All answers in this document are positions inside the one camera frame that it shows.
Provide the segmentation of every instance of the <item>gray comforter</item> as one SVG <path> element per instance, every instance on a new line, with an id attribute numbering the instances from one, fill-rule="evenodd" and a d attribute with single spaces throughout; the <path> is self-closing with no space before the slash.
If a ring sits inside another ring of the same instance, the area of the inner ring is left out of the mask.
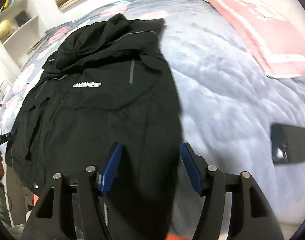
<path id="1" fill-rule="evenodd" d="M 278 219 L 300 224 L 305 217 L 305 163 L 273 165 L 270 125 L 280 122 L 305 127 L 305 76 L 284 80 L 265 76 L 235 30 L 203 0 L 122 1 L 49 30 L 53 40 L 35 53 L 7 95 L 0 115 L 2 131 L 11 130 L 42 65 L 62 43 L 64 36 L 57 34 L 57 39 L 55 32 L 67 26 L 66 35 L 118 12 L 128 19 L 165 18 L 160 47 L 181 100 L 184 140 L 196 154 L 224 172 L 249 171 Z M 179 176 L 172 231 L 191 237 L 203 200 L 193 192 L 182 165 Z"/>

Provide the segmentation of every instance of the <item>black phone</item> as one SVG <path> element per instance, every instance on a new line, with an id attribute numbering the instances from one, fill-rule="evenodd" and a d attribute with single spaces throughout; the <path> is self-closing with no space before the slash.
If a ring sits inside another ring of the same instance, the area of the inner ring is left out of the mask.
<path id="1" fill-rule="evenodd" d="M 274 164 L 305 162 L 305 127 L 273 124 L 271 151 Z"/>

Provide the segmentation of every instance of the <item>pillow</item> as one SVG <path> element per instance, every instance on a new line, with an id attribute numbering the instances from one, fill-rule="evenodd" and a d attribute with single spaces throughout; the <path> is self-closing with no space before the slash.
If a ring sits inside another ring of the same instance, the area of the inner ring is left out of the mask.
<path id="1" fill-rule="evenodd" d="M 273 78 L 305 74 L 305 39 L 260 0 L 207 0 L 235 28 L 249 52 Z"/>

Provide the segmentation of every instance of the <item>black jacket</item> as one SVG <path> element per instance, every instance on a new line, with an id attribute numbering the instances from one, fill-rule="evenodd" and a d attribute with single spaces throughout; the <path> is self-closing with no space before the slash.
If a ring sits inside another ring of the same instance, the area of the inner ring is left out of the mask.
<path id="1" fill-rule="evenodd" d="M 163 23 L 119 14 L 72 33 L 43 66 L 7 145 L 7 165 L 39 195 L 56 172 L 79 173 L 120 142 L 105 200 L 113 239 L 165 239 L 170 223 L 182 137 L 176 88 L 158 49 Z"/>

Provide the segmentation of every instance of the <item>pink flower pattern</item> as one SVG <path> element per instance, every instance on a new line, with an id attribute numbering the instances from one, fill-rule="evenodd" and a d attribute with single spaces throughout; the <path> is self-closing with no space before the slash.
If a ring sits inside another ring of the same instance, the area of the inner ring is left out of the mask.
<path id="1" fill-rule="evenodd" d="M 118 13 L 123 13 L 126 10 L 127 10 L 127 6 L 124 5 L 124 4 L 115 5 L 111 8 L 109 8 L 109 9 L 106 9 L 106 10 L 102 11 L 100 13 L 100 16 L 104 17 L 104 16 L 115 15 L 115 14 L 118 14 Z"/>
<path id="2" fill-rule="evenodd" d="M 68 26 L 60 28 L 56 33 L 49 39 L 48 44 L 54 43 L 55 41 L 59 40 L 65 32 L 69 29 Z"/>
<path id="3" fill-rule="evenodd" d="M 19 96 L 14 96 L 11 100 L 9 100 L 6 104 L 6 109 L 2 117 L 2 124 L 6 125 L 6 121 L 11 117 L 12 113 L 15 111 L 17 103 L 19 101 Z"/>
<path id="4" fill-rule="evenodd" d="M 41 69 L 37 75 L 34 76 L 34 78 L 31 80 L 30 84 L 26 87 L 26 90 L 24 92 L 24 99 L 27 96 L 27 94 L 29 93 L 30 90 L 32 90 L 33 87 L 35 87 L 35 85 L 38 83 L 38 81 L 40 80 L 40 76 L 42 75 L 44 69 Z"/>
<path id="5" fill-rule="evenodd" d="M 77 30 L 78 28 L 75 28 L 75 29 L 73 29 L 73 30 L 71 30 L 69 33 L 67 33 L 62 39 L 61 39 L 61 41 L 60 42 L 64 42 L 64 40 L 65 39 L 67 39 L 67 37 L 70 35 L 70 34 L 72 34 L 75 30 Z"/>
<path id="6" fill-rule="evenodd" d="M 39 53 L 38 57 L 36 60 L 39 60 L 43 57 L 45 57 L 45 55 L 47 54 L 48 51 L 50 51 L 53 47 L 55 47 L 57 45 L 58 41 L 54 42 L 53 44 L 51 44 L 47 49 L 43 50 L 41 53 Z"/>
<path id="7" fill-rule="evenodd" d="M 140 20 L 153 20 L 153 19 L 162 19 L 169 16 L 169 13 L 166 11 L 156 11 L 151 13 L 146 13 L 139 17 Z"/>
<path id="8" fill-rule="evenodd" d="M 20 75 L 19 77 L 16 79 L 16 81 L 14 82 L 14 86 L 12 88 L 12 90 L 15 93 L 18 93 L 20 91 L 23 90 L 23 88 L 26 86 L 27 84 L 27 80 L 30 77 L 32 71 L 34 70 L 35 64 L 31 64 L 29 67 L 27 67 Z"/>

